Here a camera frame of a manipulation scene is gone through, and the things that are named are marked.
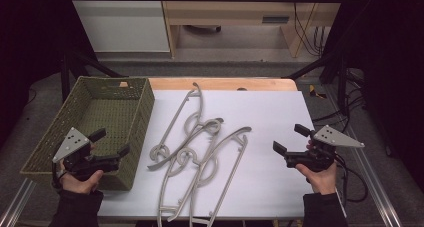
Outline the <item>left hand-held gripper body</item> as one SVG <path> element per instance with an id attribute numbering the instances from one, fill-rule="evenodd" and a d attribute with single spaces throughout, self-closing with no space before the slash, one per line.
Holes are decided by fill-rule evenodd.
<path id="1" fill-rule="evenodd" d="M 72 127 L 52 158 L 54 179 L 59 179 L 56 166 L 60 163 L 67 173 L 80 181 L 87 180 L 97 170 L 102 170 L 104 173 L 117 171 L 120 163 L 119 155 L 96 156 L 91 153 L 93 143 L 88 136 Z"/>

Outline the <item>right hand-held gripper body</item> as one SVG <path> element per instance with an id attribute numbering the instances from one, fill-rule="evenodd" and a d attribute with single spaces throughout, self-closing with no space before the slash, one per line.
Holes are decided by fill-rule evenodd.
<path id="1" fill-rule="evenodd" d="M 321 172 L 333 164 L 337 147 L 365 147 L 364 143 L 328 125 L 319 131 L 311 130 L 308 137 L 312 141 L 311 149 L 304 152 L 286 152 L 284 159 L 288 168 L 295 168 L 297 164 L 303 164 L 314 172 Z"/>

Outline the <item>green woven basket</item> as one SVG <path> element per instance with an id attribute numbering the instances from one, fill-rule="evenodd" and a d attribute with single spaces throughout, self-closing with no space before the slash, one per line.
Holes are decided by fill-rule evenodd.
<path id="1" fill-rule="evenodd" d="M 155 97 L 147 78 L 80 77 L 20 173 L 38 184 L 52 180 L 52 158 L 70 129 L 89 135 L 100 128 L 106 136 L 95 143 L 104 156 L 130 146 L 119 169 L 105 174 L 102 190 L 129 191 L 134 183 Z"/>

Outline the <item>grey plastic clothes hanger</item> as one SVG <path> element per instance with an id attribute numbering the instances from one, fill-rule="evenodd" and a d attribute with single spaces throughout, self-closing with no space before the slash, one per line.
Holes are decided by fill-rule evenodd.
<path id="1" fill-rule="evenodd" d="M 230 174 L 229 174 L 229 176 L 227 178 L 227 181 L 225 183 L 225 186 L 223 187 L 223 190 L 221 191 L 221 194 L 223 192 L 225 192 L 225 196 L 226 196 L 226 193 L 227 193 L 227 191 L 229 189 L 229 186 L 230 186 L 230 184 L 232 182 L 232 179 L 233 179 L 233 177 L 234 177 L 234 175 L 236 173 L 236 170 L 237 170 L 238 165 L 239 165 L 239 163 L 241 161 L 241 158 L 242 158 L 242 156 L 243 156 L 243 154 L 245 152 L 245 149 L 247 147 L 248 138 L 246 137 L 246 133 L 247 132 L 250 132 L 250 131 L 251 131 L 251 128 L 250 127 L 242 127 L 240 129 L 234 131 L 233 133 L 229 134 L 228 136 L 226 136 L 225 138 L 223 138 L 219 142 L 216 142 L 216 137 L 217 137 L 218 132 L 217 133 L 214 133 L 213 136 L 212 136 L 212 139 L 211 139 L 210 146 L 207 148 L 207 150 L 208 150 L 210 148 L 216 147 L 216 157 L 217 157 L 218 152 L 220 151 L 220 149 L 225 144 L 227 144 L 230 141 L 235 141 L 235 142 L 238 143 L 238 155 L 237 155 L 237 158 L 236 158 L 235 163 L 234 163 L 234 165 L 233 165 L 233 167 L 231 169 L 231 172 L 230 172 Z"/>
<path id="2" fill-rule="evenodd" d="M 179 150 L 170 153 L 169 148 L 164 144 L 155 146 L 150 152 L 150 158 L 152 160 L 156 160 L 159 155 L 164 156 L 163 163 L 170 162 L 170 165 L 166 174 L 164 175 L 159 193 L 157 226 L 163 227 L 162 216 L 164 213 L 170 213 L 170 216 L 167 217 L 168 222 L 174 221 L 180 215 L 187 200 L 190 200 L 189 227 L 193 227 L 194 224 L 203 224 L 206 227 L 212 227 L 217 212 L 222 204 L 222 200 L 225 197 L 225 192 L 221 194 L 220 200 L 218 201 L 215 210 L 210 213 L 208 219 L 194 217 L 194 204 L 197 190 L 200 187 L 209 184 L 214 179 L 218 171 L 216 147 L 208 149 L 202 160 L 198 159 L 196 151 L 192 148 L 181 147 Z M 192 162 L 196 166 L 194 177 L 187 187 L 184 196 L 177 201 L 177 205 L 166 206 L 164 204 L 164 197 L 169 179 L 177 176 L 180 172 L 182 172 L 189 162 Z"/>
<path id="3" fill-rule="evenodd" d="M 149 156 L 153 161 L 155 161 L 155 164 L 148 166 L 148 169 L 151 171 L 161 168 L 171 159 L 176 157 L 177 154 L 202 131 L 217 133 L 221 128 L 221 124 L 223 123 L 222 118 L 215 118 L 207 120 L 206 122 L 201 121 L 204 103 L 203 93 L 198 83 L 193 82 L 192 85 L 193 89 L 188 91 L 186 96 L 183 98 L 180 106 L 178 107 L 168 127 L 166 128 L 161 140 L 150 151 Z M 186 134 L 185 139 L 174 152 L 170 152 L 169 147 L 166 145 L 166 140 L 169 137 L 169 134 L 174 127 L 178 117 L 180 116 L 183 108 L 191 98 L 199 99 L 199 107 L 186 119 L 186 122 L 184 123 L 184 131 Z"/>

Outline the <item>person's left hand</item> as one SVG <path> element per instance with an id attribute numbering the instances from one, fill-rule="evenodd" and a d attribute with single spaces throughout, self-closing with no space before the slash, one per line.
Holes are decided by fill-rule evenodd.
<path id="1" fill-rule="evenodd" d="M 102 170 L 97 170 L 87 180 L 80 181 L 71 174 L 66 173 L 60 179 L 62 187 L 66 191 L 78 194 L 90 194 L 95 191 L 99 185 L 100 179 L 103 176 Z"/>

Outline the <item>person's right hand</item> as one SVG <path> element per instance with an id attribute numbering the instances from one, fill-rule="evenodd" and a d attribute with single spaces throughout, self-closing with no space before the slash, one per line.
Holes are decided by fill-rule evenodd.
<path id="1" fill-rule="evenodd" d="M 336 163 L 321 172 L 314 172 L 303 164 L 297 164 L 295 168 L 309 180 L 314 193 L 329 195 L 336 192 Z"/>

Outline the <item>white table sheet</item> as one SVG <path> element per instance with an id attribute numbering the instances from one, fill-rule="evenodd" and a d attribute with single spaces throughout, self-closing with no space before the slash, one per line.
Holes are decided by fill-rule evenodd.
<path id="1" fill-rule="evenodd" d="M 159 193 L 167 171 L 151 171 L 149 153 L 161 140 L 175 112 L 186 96 L 183 91 L 157 90 L 133 188 L 128 192 L 108 191 L 99 211 L 102 217 L 153 219 L 158 213 Z M 218 211 L 220 219 L 283 219 L 303 214 L 304 194 L 310 185 L 283 157 L 273 150 L 279 142 L 290 151 L 302 151 L 306 138 L 295 133 L 295 124 L 312 125 L 303 95 L 299 91 L 204 91 L 205 120 L 222 118 L 220 137 L 248 126 L 248 144 Z M 183 108 L 166 145 L 175 150 L 184 140 L 186 118 L 199 107 L 191 98 Z M 230 141 L 218 152 L 219 169 L 215 178 L 198 189 L 194 216 L 207 216 L 214 210 L 238 155 L 238 143 Z M 195 172 L 188 165 L 170 178 L 164 204 L 175 206 L 183 197 Z"/>

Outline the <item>yellow and black tape piece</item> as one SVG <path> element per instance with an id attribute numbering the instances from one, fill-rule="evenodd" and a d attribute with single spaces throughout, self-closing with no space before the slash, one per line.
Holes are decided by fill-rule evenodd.
<path id="1" fill-rule="evenodd" d="M 314 85 L 309 85 L 309 94 L 313 97 L 318 97 L 321 99 L 327 99 L 327 95 L 325 93 L 318 93 L 315 89 Z"/>

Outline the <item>black curtain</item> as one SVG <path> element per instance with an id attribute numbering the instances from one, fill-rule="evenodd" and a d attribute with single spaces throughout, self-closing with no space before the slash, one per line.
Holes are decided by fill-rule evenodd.
<path id="1" fill-rule="evenodd" d="M 96 58 L 72 0 L 0 0 L 0 147 L 31 85 L 59 72 L 69 50 Z"/>
<path id="2" fill-rule="evenodd" d="M 343 3 L 326 49 L 353 21 L 344 57 L 364 73 L 364 97 L 386 144 L 424 192 L 424 0 Z"/>

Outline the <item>white cabinet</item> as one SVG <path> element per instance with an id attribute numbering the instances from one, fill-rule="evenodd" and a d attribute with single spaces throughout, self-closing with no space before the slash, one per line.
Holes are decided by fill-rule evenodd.
<path id="1" fill-rule="evenodd" d="M 169 52 L 160 1 L 74 1 L 97 53 Z"/>

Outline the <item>wooden shelf cabinet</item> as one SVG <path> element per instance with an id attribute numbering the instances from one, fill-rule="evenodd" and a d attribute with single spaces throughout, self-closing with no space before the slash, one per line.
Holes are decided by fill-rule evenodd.
<path id="1" fill-rule="evenodd" d="M 297 57 L 312 43 L 306 33 L 314 27 L 332 26 L 338 3 L 264 3 L 264 2 L 194 2 L 165 1 L 166 23 L 171 27 L 275 25 L 283 33 L 288 49 Z"/>

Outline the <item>aluminium rail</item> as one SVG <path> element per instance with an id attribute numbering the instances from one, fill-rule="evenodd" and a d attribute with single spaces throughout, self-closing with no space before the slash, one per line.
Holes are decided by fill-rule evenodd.
<path id="1" fill-rule="evenodd" d="M 352 155 L 360 169 L 369 193 L 386 227 L 403 227 L 377 173 L 362 148 L 353 148 Z"/>
<path id="2" fill-rule="evenodd" d="M 15 227 L 35 187 L 34 181 L 28 178 L 24 179 L 11 203 L 0 216 L 0 227 Z"/>

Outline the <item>black frame strut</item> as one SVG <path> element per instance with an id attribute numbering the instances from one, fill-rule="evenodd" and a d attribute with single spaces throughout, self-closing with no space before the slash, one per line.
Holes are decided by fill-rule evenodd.
<path id="1" fill-rule="evenodd" d="M 341 113 L 346 115 L 348 112 L 345 93 L 347 82 L 347 62 L 344 57 L 344 52 L 341 49 L 333 50 L 325 54 L 318 60 L 308 64 L 306 67 L 289 74 L 286 76 L 286 79 L 296 80 L 318 67 L 323 67 L 319 77 L 319 80 L 323 84 L 330 84 L 335 77 L 338 77 L 337 106 Z"/>
<path id="2" fill-rule="evenodd" d="M 124 78 L 124 75 L 121 75 L 107 68 L 95 59 L 92 59 L 77 51 L 67 51 L 64 53 L 60 65 L 62 101 L 67 99 L 71 91 L 70 74 L 73 74 L 76 79 L 78 79 L 80 76 L 88 76 L 89 73 L 86 70 L 86 66 L 91 66 L 101 73 L 104 73 L 106 76 L 112 78 Z"/>

